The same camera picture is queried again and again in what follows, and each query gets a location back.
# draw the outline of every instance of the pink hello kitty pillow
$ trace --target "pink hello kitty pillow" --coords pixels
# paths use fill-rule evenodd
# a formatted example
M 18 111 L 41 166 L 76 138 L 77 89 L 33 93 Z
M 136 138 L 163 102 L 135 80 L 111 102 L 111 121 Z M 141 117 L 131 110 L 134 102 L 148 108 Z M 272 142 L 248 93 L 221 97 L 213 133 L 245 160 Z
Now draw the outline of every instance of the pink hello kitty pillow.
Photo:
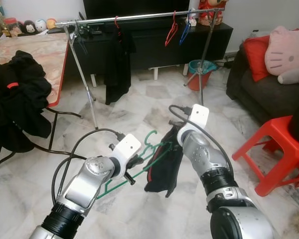
M 265 54 L 265 64 L 268 72 L 275 76 L 299 68 L 299 31 L 289 31 L 283 26 L 273 30 Z

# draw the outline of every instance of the red hanger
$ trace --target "red hanger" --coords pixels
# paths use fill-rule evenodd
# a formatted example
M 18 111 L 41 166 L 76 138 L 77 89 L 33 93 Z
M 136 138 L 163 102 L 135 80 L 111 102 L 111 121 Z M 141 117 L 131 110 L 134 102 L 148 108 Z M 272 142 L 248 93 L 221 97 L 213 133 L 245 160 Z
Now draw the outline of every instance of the red hanger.
M 178 24 L 175 21 L 175 14 L 176 11 L 174 11 L 174 16 L 173 16 L 173 25 L 171 26 L 171 29 L 167 35 L 166 41 L 165 41 L 165 46 L 167 46 L 169 44 L 169 42 L 173 39 L 173 37 L 175 36 L 177 30 L 178 30 Z
M 119 30 L 119 36 L 121 36 L 122 35 L 122 33 L 121 33 L 121 28 L 120 28 L 120 26 L 117 24 L 117 22 L 116 22 L 116 20 L 118 19 L 118 17 L 119 16 L 116 16 L 115 17 L 115 19 L 114 19 L 114 24 L 115 24 L 115 26 L 117 27 L 117 29 Z

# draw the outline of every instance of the marble table top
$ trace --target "marble table top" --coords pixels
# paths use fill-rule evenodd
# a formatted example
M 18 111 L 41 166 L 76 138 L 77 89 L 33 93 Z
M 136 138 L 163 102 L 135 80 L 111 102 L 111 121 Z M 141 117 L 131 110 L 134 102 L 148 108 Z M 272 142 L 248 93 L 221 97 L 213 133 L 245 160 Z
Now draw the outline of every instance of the marble table top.
M 11 60 L 17 50 L 30 53 L 41 64 L 52 91 L 47 97 L 49 107 L 59 102 L 62 87 L 67 37 L 65 33 L 51 35 L 23 36 L 0 39 L 0 64 Z

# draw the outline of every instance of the television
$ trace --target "television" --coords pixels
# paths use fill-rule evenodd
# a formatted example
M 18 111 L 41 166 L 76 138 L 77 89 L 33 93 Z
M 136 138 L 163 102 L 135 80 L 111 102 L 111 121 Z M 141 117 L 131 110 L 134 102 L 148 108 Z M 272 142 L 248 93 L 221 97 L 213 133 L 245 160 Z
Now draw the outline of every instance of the television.
M 188 10 L 189 0 L 83 0 L 87 19 Z

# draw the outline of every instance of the red table edge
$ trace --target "red table edge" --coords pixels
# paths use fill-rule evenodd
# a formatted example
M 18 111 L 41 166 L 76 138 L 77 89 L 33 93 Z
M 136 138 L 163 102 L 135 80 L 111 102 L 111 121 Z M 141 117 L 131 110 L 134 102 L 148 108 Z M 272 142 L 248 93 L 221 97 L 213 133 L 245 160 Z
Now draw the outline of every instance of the red table edge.
M 49 103 L 47 108 L 49 107 L 53 107 L 53 106 L 57 106 L 59 104 L 60 101 L 60 95 L 61 95 L 61 90 L 62 90 L 62 84 L 63 84 L 63 77 L 64 77 L 64 71 L 65 71 L 65 63 L 66 63 L 66 57 L 68 55 L 68 49 L 69 49 L 69 43 L 67 43 L 66 45 L 66 50 L 65 50 L 65 56 L 64 56 L 64 62 L 63 62 L 63 69 L 62 69 L 62 75 L 61 75 L 61 81 L 60 81 L 60 87 L 59 87 L 59 91 L 57 93 L 58 97 L 56 99 L 55 102 L 53 103 Z

